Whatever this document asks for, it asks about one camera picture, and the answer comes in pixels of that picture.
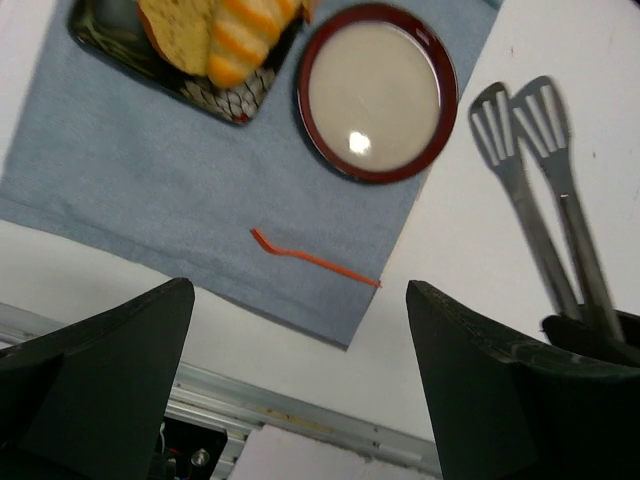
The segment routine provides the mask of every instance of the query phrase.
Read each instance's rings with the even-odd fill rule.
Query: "orange stick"
[[[301,252],[299,250],[287,250],[284,248],[278,248],[275,245],[272,245],[271,243],[269,243],[269,241],[266,239],[263,233],[257,228],[251,229],[251,235],[253,235],[253,238],[256,239],[256,241],[260,244],[260,246],[266,252],[271,253],[272,255],[284,255],[288,257],[300,258],[302,260],[306,260],[307,262],[315,263],[316,265],[322,268],[326,268],[327,270],[331,270],[340,275],[344,275],[345,277],[349,277],[352,280],[366,283],[367,285],[371,285],[376,288],[382,287],[382,284],[380,282],[376,280],[371,280],[370,278],[367,278],[358,273],[352,272],[351,270],[341,267],[340,265],[335,265],[331,262],[327,262],[326,260],[322,260],[321,258],[314,257],[312,255],[309,255],[308,253]]]

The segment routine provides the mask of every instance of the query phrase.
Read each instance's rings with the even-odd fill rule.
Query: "tray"
[[[227,90],[164,61],[144,33],[134,0],[76,0],[67,28],[82,48],[133,79],[216,118],[243,125],[260,109],[302,23],[302,18],[294,19],[264,64],[243,84]]]

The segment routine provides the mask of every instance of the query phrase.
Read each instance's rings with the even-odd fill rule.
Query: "blue placemat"
[[[353,3],[324,0],[316,25]],[[496,11],[481,0],[395,3],[438,33],[464,87]],[[292,92],[310,30],[256,119],[236,128],[82,51],[65,29],[70,5],[59,1],[44,45],[0,184],[0,217],[188,277],[267,318],[349,345],[375,289],[268,255],[249,229],[379,278],[422,178],[358,185],[308,150]]]

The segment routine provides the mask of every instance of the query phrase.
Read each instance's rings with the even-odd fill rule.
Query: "red-rimmed plate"
[[[362,4],[315,33],[298,78],[302,121],[341,172],[371,183],[403,180],[444,148],[458,107],[451,59],[420,19]]]

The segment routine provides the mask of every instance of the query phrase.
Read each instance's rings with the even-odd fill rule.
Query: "tongs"
[[[501,180],[518,214],[556,312],[583,319],[598,335],[624,342],[620,321],[600,268],[571,171],[571,132],[554,82],[538,77],[514,97],[502,83],[487,87],[469,109],[473,137],[485,163]],[[531,151],[549,183],[586,305],[581,314],[573,289],[535,203],[518,139]]]

